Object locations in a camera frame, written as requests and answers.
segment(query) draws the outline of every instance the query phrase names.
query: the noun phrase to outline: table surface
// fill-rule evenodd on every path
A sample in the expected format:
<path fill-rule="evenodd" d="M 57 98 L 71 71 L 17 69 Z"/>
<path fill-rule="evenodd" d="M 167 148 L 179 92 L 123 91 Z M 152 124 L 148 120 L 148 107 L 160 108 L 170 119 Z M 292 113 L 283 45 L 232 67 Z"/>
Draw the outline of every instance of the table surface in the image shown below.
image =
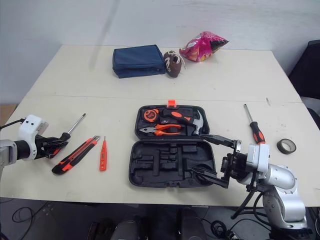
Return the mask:
<path fill-rule="evenodd" d="M 94 46 L 63 46 L 9 119 L 40 116 L 49 122 L 43 136 L 51 137 L 59 136 L 87 113 L 69 144 L 55 158 L 19 160 L 6 166 L 0 183 L 2 197 L 239 206 L 247 192 L 233 179 L 229 189 L 218 185 L 147 188 L 130 184 L 129 160 L 132 145 L 138 141 L 134 133 L 138 109 L 166 104 L 173 98 L 179 105 L 204 108 L 210 133 L 241 139 L 243 153 L 254 143 L 243 107 L 247 103 L 270 144 L 270 163 L 289 166 L 298 178 L 305 205 L 320 205 L 320 161 L 316 157 L 320 132 L 270 51 L 221 49 L 205 62 L 186 61 L 186 70 L 176 79 L 166 75 L 118 79 L 111 66 L 112 47 L 99 47 L 95 66 L 88 66 L 96 50 Z M 17 139 L 18 128 L 13 125 L 3 129 L 1 139 Z M 100 141 L 72 171 L 52 174 L 53 166 L 94 135 L 106 135 L 107 171 L 99 171 Z M 293 140 L 296 152 L 280 153 L 276 143 L 282 138 Z M 231 149 L 216 145 L 212 149 L 219 170 L 222 158 Z"/>

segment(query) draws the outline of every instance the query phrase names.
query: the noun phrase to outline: navy zipper bag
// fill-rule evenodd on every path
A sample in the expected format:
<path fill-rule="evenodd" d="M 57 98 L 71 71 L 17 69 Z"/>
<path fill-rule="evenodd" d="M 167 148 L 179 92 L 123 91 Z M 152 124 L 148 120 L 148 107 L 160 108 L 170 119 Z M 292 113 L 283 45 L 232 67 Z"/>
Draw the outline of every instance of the navy zipper bag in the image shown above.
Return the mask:
<path fill-rule="evenodd" d="M 157 45 L 115 49 L 112 69 L 120 79 L 166 72 L 165 61 Z"/>

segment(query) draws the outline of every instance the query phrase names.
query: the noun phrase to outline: hammer head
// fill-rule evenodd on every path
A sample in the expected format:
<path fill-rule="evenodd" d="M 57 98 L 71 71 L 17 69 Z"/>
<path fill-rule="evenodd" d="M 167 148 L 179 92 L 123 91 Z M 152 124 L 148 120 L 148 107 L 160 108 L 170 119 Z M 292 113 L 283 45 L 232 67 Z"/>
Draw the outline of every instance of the hammer head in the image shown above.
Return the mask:
<path fill-rule="evenodd" d="M 202 118 L 202 115 L 199 112 L 199 110 L 198 110 L 198 113 L 199 113 L 200 118 L 194 119 L 193 123 L 192 123 L 193 125 L 195 125 L 195 130 L 192 133 L 193 135 L 199 135 L 200 128 L 202 128 L 204 126 L 204 119 Z"/>

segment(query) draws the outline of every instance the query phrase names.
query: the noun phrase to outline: screwdriver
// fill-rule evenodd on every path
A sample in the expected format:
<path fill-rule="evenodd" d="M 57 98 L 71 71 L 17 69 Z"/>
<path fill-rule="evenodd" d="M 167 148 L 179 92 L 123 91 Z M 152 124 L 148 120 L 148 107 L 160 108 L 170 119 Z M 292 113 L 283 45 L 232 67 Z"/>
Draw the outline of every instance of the screwdriver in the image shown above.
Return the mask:
<path fill-rule="evenodd" d="M 251 123 L 249 126 L 252 129 L 253 138 L 254 138 L 256 144 L 265 144 L 266 143 L 265 136 L 262 134 L 261 130 L 259 129 L 258 123 L 256 121 L 253 121 L 252 116 L 251 116 L 249 109 L 247 107 L 247 104 L 244 105 L 244 108 L 250 118 Z"/>
<path fill-rule="evenodd" d="M 63 147 L 65 147 L 65 146 L 68 144 L 67 140 L 68 140 L 69 138 L 71 138 L 71 133 L 72 133 L 72 131 L 73 131 L 73 130 L 76 128 L 76 126 L 82 121 L 82 119 L 84 119 L 85 116 L 86 116 L 86 113 L 82 114 L 82 116 L 76 121 L 76 123 L 70 128 L 70 130 L 69 130 L 68 132 L 63 132 L 63 133 L 62 133 L 61 137 L 60 137 L 58 140 L 59 140 L 60 142 L 63 142 L 63 143 L 61 144 L 61 146 L 60 146 L 59 148 L 54 149 L 53 152 L 51 151 L 51 152 L 48 154 L 48 156 L 46 156 L 48 159 L 52 159 L 54 156 L 56 156 L 56 155 L 60 152 L 60 150 L 61 150 Z"/>
<path fill-rule="evenodd" d="M 107 143 L 106 136 L 104 136 L 101 153 L 100 153 L 100 167 L 99 170 L 105 171 L 107 169 Z"/>

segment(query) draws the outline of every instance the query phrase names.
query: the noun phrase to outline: snack bag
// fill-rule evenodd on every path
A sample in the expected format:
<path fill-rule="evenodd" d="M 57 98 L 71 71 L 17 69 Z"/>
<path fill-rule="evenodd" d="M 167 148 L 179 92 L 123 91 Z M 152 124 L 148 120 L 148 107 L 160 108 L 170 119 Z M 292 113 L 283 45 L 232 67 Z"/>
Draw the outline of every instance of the snack bag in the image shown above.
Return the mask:
<path fill-rule="evenodd" d="M 210 31 L 203 31 L 189 41 L 185 47 L 180 48 L 179 52 L 180 55 L 191 61 L 202 62 L 228 42 Z"/>

